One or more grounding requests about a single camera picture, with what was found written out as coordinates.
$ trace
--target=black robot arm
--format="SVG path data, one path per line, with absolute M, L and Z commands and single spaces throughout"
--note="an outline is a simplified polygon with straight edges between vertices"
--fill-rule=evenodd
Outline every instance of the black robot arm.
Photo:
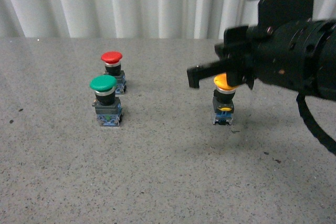
M 336 20 L 312 21 L 313 0 L 260 0 L 258 25 L 225 30 L 215 46 L 219 61 L 187 70 L 189 85 L 223 73 L 234 87 L 254 80 L 299 92 L 305 124 L 336 155 L 336 143 L 318 126 L 305 103 L 311 95 L 336 101 Z

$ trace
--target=red button cap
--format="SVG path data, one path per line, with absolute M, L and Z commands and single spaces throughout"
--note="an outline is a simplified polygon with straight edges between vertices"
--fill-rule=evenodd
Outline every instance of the red button cap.
M 120 52 L 106 52 L 101 56 L 101 60 L 105 61 L 107 64 L 116 64 L 121 60 L 122 54 Z

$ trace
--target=yellow button cap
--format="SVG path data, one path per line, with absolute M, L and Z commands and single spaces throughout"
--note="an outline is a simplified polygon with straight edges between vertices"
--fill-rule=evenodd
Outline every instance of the yellow button cap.
M 234 89 L 238 88 L 238 86 L 231 87 L 227 84 L 226 73 L 222 73 L 222 74 L 217 75 L 214 78 L 214 83 L 216 84 L 217 87 L 219 87 L 220 89 L 223 89 L 223 90 L 228 90 L 229 91 L 229 90 L 234 90 Z

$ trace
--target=green button cap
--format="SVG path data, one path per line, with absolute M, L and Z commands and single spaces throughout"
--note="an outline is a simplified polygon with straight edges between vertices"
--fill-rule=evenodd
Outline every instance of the green button cap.
M 117 80 L 113 76 L 104 75 L 94 78 L 90 83 L 90 88 L 98 92 L 104 92 L 117 85 Z

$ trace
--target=white curtain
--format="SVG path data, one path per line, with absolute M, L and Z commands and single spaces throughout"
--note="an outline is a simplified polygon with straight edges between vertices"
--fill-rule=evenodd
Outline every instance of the white curtain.
M 314 19 L 336 17 L 336 0 L 315 0 Z M 0 0 L 0 37 L 222 38 L 257 23 L 247 0 Z

